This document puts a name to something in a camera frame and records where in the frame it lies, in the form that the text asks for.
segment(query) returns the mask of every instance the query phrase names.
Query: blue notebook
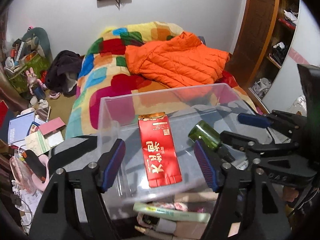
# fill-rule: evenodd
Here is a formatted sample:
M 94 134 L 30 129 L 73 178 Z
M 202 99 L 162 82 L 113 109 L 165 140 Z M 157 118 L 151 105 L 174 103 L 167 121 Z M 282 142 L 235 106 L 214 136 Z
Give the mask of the blue notebook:
M 23 141 L 35 120 L 35 112 L 24 114 L 9 121 L 8 144 Z

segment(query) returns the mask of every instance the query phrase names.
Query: green bottle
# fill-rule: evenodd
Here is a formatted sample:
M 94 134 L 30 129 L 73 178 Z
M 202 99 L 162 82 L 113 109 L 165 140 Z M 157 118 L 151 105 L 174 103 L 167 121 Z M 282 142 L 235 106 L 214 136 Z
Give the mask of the green bottle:
M 198 139 L 202 139 L 212 150 L 218 148 L 221 142 L 220 134 L 203 120 L 198 122 L 196 126 L 192 128 L 188 137 L 193 142 Z

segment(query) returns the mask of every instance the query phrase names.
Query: tan floor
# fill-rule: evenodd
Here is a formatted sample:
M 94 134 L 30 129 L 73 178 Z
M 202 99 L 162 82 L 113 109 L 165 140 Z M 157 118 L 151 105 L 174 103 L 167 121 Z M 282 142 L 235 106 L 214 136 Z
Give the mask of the tan floor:
M 49 102 L 49 106 L 51 106 L 49 120 L 60 117 L 62 121 L 67 125 L 73 103 L 76 100 L 76 96 L 66 97 L 64 95 L 61 95 L 58 99 L 52 99 L 49 97 L 49 91 L 50 90 L 47 90 L 45 92 L 47 95 L 46 100 Z M 61 132 L 63 138 L 65 138 L 66 128 L 64 127 Z

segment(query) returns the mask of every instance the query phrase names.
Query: patchwork blanket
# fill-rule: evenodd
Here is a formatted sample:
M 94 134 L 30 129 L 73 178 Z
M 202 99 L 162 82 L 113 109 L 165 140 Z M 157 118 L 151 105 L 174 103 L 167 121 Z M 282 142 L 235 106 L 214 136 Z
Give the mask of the patchwork blanket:
M 106 29 L 89 48 L 82 62 L 74 102 L 66 129 L 66 138 L 96 133 L 102 97 L 115 97 L 166 89 L 158 82 L 140 75 L 130 75 L 125 60 L 127 45 L 142 46 L 149 41 L 166 41 L 180 35 L 183 29 L 176 24 L 150 22 Z M 254 110 L 255 106 L 245 91 L 228 72 L 218 82 L 227 83 Z M 137 109 L 153 113 L 149 102 L 132 103 L 132 120 Z

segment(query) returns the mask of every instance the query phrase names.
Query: green bag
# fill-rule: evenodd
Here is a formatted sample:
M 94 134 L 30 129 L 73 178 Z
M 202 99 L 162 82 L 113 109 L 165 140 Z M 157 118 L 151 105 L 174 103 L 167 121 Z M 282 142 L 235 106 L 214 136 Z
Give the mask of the green bag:
M 41 78 L 41 72 L 47 70 L 49 67 L 49 61 L 46 58 L 41 57 L 39 54 L 36 54 L 14 76 L 8 79 L 14 89 L 20 94 L 29 90 L 26 70 L 33 68 L 37 78 Z

